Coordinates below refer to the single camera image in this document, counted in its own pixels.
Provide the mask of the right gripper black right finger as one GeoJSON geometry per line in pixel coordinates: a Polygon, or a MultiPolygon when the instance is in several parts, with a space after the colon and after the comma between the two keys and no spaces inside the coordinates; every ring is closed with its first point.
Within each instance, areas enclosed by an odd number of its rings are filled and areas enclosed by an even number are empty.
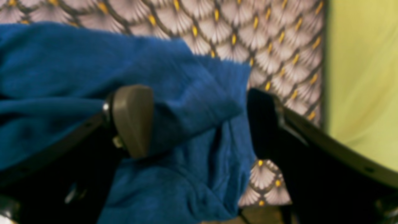
{"type": "Polygon", "coordinates": [[[359,155],[275,95],[252,88],[255,155],[281,170],[300,224],[396,224],[397,171],[359,155]]]}

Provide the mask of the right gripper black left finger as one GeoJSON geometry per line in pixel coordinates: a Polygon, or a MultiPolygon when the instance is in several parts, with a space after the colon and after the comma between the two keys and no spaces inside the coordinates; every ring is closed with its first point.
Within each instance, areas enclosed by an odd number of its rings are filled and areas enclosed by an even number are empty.
{"type": "Polygon", "coordinates": [[[1,171],[2,224],[95,224],[125,158],[149,155],[153,90],[124,86],[64,139],[1,171]]]}

